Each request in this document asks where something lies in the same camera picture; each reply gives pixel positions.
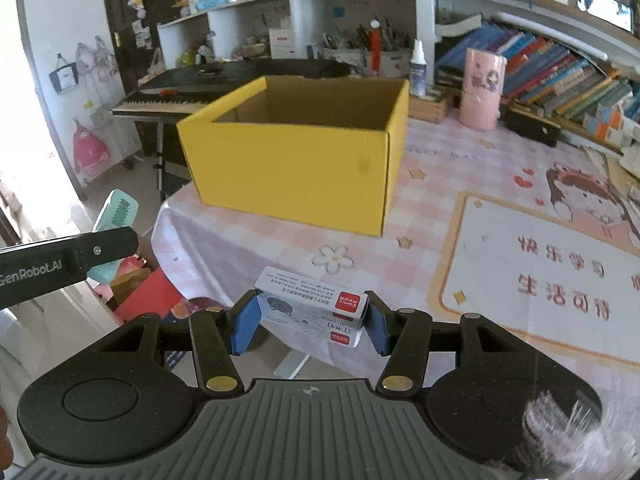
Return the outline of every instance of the pink cup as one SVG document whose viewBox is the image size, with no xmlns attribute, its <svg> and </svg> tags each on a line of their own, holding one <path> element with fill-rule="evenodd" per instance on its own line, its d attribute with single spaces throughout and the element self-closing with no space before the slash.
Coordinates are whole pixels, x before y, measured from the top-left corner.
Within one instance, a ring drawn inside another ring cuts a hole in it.
<svg viewBox="0 0 640 480">
<path fill-rule="evenodd" d="M 491 52 L 466 50 L 460 122 L 474 130 L 493 130 L 500 116 L 507 59 Z"/>
</svg>

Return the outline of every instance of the mint green plastic object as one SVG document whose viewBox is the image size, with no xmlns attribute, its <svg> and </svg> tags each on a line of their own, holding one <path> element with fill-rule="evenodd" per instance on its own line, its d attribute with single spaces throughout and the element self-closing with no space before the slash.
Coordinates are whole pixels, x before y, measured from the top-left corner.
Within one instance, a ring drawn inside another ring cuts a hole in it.
<svg viewBox="0 0 640 480">
<path fill-rule="evenodd" d="M 131 227 L 140 209 L 140 204 L 124 191 L 114 189 L 102 206 L 94 225 L 94 233 L 118 227 Z M 98 283 L 111 283 L 116 277 L 122 260 L 101 264 L 89 269 L 87 275 Z"/>
</svg>

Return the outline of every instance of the spray bottle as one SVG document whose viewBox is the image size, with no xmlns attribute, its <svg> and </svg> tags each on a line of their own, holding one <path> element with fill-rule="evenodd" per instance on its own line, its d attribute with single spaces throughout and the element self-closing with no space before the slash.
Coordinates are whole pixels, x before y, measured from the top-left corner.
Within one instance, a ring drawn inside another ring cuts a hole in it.
<svg viewBox="0 0 640 480">
<path fill-rule="evenodd" d="M 420 40 L 414 41 L 414 54 L 409 63 L 409 93 L 416 97 L 424 97 L 427 91 L 427 62 Z"/>
</svg>

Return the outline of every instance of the gray ribbed surface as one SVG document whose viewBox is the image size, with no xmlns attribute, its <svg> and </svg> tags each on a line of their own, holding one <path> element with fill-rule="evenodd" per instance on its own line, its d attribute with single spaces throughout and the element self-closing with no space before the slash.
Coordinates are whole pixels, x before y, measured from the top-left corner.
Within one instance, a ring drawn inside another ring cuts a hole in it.
<svg viewBox="0 0 640 480">
<path fill-rule="evenodd" d="M 305 393 L 305 389 L 314 394 Z M 167 408 L 171 409 L 171 399 L 167 399 Z M 371 393 L 363 380 L 317 383 L 258 380 L 239 399 L 205 404 L 189 431 L 154 456 L 110 468 L 66 466 L 41 456 L 17 478 L 490 480 L 494 477 L 441 444 L 412 403 L 381 399 Z"/>
</svg>

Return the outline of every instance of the orange border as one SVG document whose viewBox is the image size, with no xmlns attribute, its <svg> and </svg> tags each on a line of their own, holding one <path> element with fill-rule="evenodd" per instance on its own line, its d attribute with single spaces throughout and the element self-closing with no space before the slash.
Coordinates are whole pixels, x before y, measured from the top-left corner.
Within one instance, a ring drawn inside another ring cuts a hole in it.
<svg viewBox="0 0 640 480">
<path fill-rule="evenodd" d="M 451 216 L 451 222 L 449 223 L 449 231 L 447 232 L 447 237 L 445 238 L 444 245 L 442 250 L 440 251 L 440 261 L 438 262 L 438 266 L 433 274 L 433 279 L 429 285 L 429 289 L 427 291 L 427 304 L 430 309 L 436 312 L 436 309 L 439 310 L 438 314 L 443 315 L 447 320 L 458 322 L 460 316 L 464 314 L 464 311 L 458 312 L 456 310 L 451 310 L 444 305 L 442 301 L 442 294 L 444 292 L 444 287 L 447 283 L 447 278 L 449 277 L 449 272 L 451 270 L 451 265 L 453 263 L 453 257 L 455 254 L 455 249 L 458 244 L 458 237 L 460 236 L 460 229 L 462 228 L 462 221 L 465 216 L 466 204 L 467 201 L 471 198 L 477 198 L 478 200 L 484 200 L 485 202 L 493 203 L 495 205 L 499 205 L 502 207 L 506 207 L 511 210 L 519 211 L 521 213 L 526 213 L 531 216 L 535 216 L 536 218 L 540 218 L 541 220 L 545 220 L 548 222 L 552 222 L 557 225 L 561 225 L 572 231 L 577 231 L 581 234 L 587 235 L 591 238 L 594 238 L 598 241 L 607 243 L 609 245 L 614 246 L 615 248 L 625 251 L 625 253 L 632 254 L 633 256 L 640 257 L 640 251 L 629 251 L 627 248 L 622 248 L 617 244 L 611 243 L 610 240 L 604 239 L 604 237 L 594 237 L 591 234 L 587 234 L 579 229 L 575 229 L 568 222 L 565 222 L 558 218 L 553 218 L 545 213 L 541 213 L 539 211 L 535 211 L 533 209 L 529 209 L 527 207 L 522 207 L 517 204 L 513 204 L 507 202 L 505 200 L 495 198 L 493 196 L 484 195 L 481 193 L 476 193 L 473 191 L 461 191 L 458 193 L 456 199 L 456 205 L 453 209 L 453 215 Z M 564 355 L 570 358 L 580 358 L 583 359 L 585 355 L 589 357 L 589 361 L 594 364 L 609 366 L 612 363 L 617 365 L 623 365 L 625 368 L 629 368 L 631 371 L 638 373 L 638 368 L 640 368 L 640 362 L 629 361 L 626 359 L 621 359 L 619 357 L 613 357 L 608 354 L 602 354 L 599 352 L 593 352 L 590 350 L 586 350 L 584 348 L 571 346 L 566 343 L 562 343 L 559 341 L 547 339 L 541 336 L 530 334 L 524 330 L 514 329 L 507 326 L 504 326 L 511 333 L 517 334 L 520 337 L 523 337 L 524 340 L 536 340 L 545 343 L 550 347 L 550 349 L 560 355 Z"/>
</svg>

